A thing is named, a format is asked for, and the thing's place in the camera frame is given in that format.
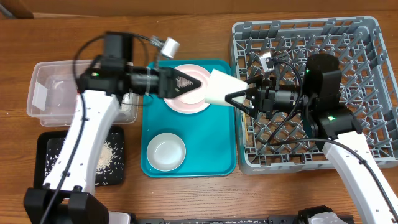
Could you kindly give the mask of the white paper cup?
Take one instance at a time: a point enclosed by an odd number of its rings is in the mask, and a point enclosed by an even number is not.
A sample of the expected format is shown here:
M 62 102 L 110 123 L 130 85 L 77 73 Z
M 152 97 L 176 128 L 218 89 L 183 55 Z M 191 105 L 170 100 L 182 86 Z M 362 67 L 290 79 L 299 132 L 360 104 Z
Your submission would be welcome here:
M 248 84 L 236 77 L 213 69 L 205 94 L 205 103 L 221 106 L 232 106 L 225 96 L 241 90 L 246 90 Z

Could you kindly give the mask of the white bowl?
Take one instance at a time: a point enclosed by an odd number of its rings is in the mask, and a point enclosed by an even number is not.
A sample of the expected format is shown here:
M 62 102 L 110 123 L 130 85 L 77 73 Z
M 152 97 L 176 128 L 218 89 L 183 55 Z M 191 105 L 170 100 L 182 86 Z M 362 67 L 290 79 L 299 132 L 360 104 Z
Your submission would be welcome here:
M 185 143 L 178 135 L 162 133 L 150 140 L 146 157 L 154 169 L 169 172 L 182 165 L 186 153 Z

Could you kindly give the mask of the rice and food scrap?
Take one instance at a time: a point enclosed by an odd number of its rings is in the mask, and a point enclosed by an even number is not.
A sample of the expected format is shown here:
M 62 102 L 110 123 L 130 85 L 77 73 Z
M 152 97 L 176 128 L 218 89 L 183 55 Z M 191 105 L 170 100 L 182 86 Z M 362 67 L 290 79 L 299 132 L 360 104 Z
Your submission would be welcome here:
M 59 138 L 50 138 L 47 140 L 44 177 L 50 174 L 50 171 L 57 161 L 60 150 L 65 141 L 66 134 Z M 96 186 L 118 185 L 124 181 L 124 132 L 110 131 L 99 156 L 96 167 Z

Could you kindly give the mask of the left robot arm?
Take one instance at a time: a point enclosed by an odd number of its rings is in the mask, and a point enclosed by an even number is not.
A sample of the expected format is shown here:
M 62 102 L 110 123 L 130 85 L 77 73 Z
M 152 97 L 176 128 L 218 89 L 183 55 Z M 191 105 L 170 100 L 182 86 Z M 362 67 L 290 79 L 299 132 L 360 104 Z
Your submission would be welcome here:
M 176 98 L 201 82 L 170 67 L 133 65 L 134 33 L 100 36 L 104 51 L 83 73 L 75 114 L 55 165 L 41 187 L 29 188 L 24 208 L 32 223 L 132 223 L 130 213 L 111 212 L 95 198 L 96 168 L 103 144 L 127 93 Z

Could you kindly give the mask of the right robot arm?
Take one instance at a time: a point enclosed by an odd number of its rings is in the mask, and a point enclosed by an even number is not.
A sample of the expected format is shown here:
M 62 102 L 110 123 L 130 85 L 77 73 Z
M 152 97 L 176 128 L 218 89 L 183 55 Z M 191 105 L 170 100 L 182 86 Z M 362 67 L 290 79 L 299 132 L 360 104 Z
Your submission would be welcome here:
M 250 88 L 227 93 L 225 101 L 252 118 L 301 113 L 304 141 L 314 142 L 331 162 L 363 223 L 397 223 L 397 196 L 373 159 L 359 121 L 340 103 L 339 64 L 333 55 L 313 54 L 297 86 L 259 75 L 246 81 Z

